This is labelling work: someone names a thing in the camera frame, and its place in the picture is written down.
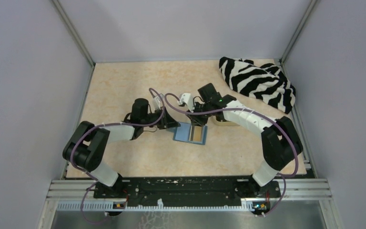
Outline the gold credit card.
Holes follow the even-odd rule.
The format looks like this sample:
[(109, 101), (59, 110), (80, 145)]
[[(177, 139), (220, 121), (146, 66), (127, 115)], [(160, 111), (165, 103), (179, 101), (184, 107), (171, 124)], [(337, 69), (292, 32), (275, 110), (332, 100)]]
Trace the gold credit card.
[(191, 126), (190, 141), (202, 142), (203, 141), (203, 127), (202, 126)]

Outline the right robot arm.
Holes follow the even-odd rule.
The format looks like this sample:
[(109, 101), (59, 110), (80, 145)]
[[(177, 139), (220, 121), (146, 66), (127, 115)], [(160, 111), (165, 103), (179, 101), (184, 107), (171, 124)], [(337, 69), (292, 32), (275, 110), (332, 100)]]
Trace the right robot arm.
[(210, 117), (216, 117), (261, 138), (263, 161), (249, 184), (251, 194), (261, 197), (268, 183), (304, 149), (292, 120), (286, 116), (274, 119), (251, 110), (232, 95), (221, 96), (212, 83), (198, 89), (198, 93), (198, 102), (190, 93), (181, 94), (179, 99), (179, 106), (187, 106), (187, 117), (193, 125), (204, 126)]

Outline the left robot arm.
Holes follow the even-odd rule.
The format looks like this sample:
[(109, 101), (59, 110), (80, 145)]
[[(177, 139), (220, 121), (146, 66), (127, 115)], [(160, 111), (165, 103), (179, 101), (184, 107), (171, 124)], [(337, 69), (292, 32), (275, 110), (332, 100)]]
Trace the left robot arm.
[(103, 160), (107, 144), (135, 140), (144, 132), (145, 127), (164, 130), (180, 126), (159, 99), (154, 101), (157, 106), (151, 111), (147, 99), (135, 99), (131, 112), (120, 123), (95, 125), (88, 121), (81, 122), (66, 144), (62, 157), (105, 185), (105, 191), (111, 197), (119, 197), (124, 191), (122, 176)]

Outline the blue leather card holder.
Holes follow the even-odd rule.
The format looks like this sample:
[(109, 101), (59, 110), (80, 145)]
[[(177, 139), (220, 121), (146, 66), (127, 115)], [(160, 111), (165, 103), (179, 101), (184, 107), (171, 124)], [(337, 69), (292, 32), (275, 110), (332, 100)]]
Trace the blue leather card holder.
[(195, 145), (205, 145), (206, 143), (206, 136), (208, 131), (208, 126), (203, 127), (203, 141), (202, 142), (192, 142), (190, 141), (190, 132), (191, 132), (191, 124), (185, 122), (179, 122), (181, 124), (178, 128), (169, 128), (167, 129), (168, 132), (173, 133), (173, 141), (190, 143)]

